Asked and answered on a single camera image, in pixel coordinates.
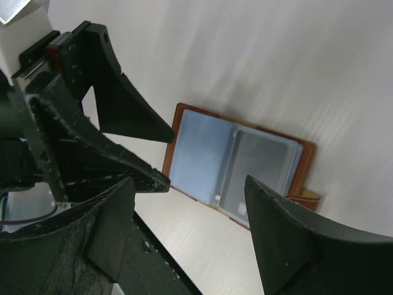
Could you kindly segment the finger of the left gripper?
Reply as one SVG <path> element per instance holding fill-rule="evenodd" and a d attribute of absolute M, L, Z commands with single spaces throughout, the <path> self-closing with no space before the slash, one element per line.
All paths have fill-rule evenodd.
<path fill-rule="evenodd" d="M 125 178 L 138 193 L 167 192 L 168 177 L 104 136 L 62 82 L 26 89 L 28 141 L 57 200 L 88 200 Z"/>

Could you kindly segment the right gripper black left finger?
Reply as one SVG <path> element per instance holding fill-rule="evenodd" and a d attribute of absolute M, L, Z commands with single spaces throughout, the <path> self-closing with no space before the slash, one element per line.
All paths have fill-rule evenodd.
<path fill-rule="evenodd" d="M 74 208 L 1 232 L 1 294 L 111 294 L 134 196 L 127 178 Z"/>

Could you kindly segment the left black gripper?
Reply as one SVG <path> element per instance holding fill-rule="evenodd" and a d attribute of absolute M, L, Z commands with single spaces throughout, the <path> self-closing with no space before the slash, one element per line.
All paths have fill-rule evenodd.
<path fill-rule="evenodd" d="M 51 31 L 19 55 L 9 98 L 67 98 L 77 102 L 95 93 L 101 132 L 170 143 L 174 130 L 155 112 L 122 71 L 106 26 L 88 21 L 65 33 L 58 46 L 58 74 L 47 46 L 60 36 Z"/>

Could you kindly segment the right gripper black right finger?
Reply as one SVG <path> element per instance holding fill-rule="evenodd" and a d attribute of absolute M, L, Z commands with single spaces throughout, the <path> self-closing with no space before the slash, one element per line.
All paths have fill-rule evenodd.
<path fill-rule="evenodd" d="M 392 294 L 392 237 L 325 218 L 252 176 L 244 194 L 265 294 Z"/>

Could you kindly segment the grey credit card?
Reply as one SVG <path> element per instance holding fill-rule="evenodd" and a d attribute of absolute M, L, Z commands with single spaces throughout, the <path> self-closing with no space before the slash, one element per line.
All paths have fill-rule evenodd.
<path fill-rule="evenodd" d="M 288 138 L 250 128 L 237 129 L 223 181 L 219 210 L 249 227 L 244 186 L 248 175 L 279 193 L 287 193 L 303 146 Z"/>

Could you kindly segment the brown leather card holder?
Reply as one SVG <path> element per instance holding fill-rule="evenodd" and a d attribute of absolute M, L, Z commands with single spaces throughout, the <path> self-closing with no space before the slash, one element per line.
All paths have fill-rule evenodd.
<path fill-rule="evenodd" d="M 230 218 L 219 210 L 219 201 L 236 131 L 241 127 L 282 136 L 303 146 L 289 191 L 279 194 L 315 211 L 321 198 L 305 189 L 317 150 L 315 143 L 185 103 L 176 106 L 173 119 L 176 137 L 167 145 L 162 168 L 172 187 Z"/>

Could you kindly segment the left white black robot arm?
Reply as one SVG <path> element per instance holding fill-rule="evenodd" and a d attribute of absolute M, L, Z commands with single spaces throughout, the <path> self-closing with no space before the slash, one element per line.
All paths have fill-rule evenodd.
<path fill-rule="evenodd" d="M 130 178 L 136 192 L 166 192 L 169 178 L 108 134 L 170 143 L 174 130 L 122 69 L 107 28 L 88 21 L 52 31 L 1 77 L 1 190 L 50 186 L 57 202 L 83 202 Z"/>

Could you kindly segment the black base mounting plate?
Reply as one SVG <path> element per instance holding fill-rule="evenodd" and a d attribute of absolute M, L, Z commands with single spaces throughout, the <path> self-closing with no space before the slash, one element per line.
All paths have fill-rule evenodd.
<path fill-rule="evenodd" d="M 135 213 L 113 294 L 201 294 L 168 250 Z"/>

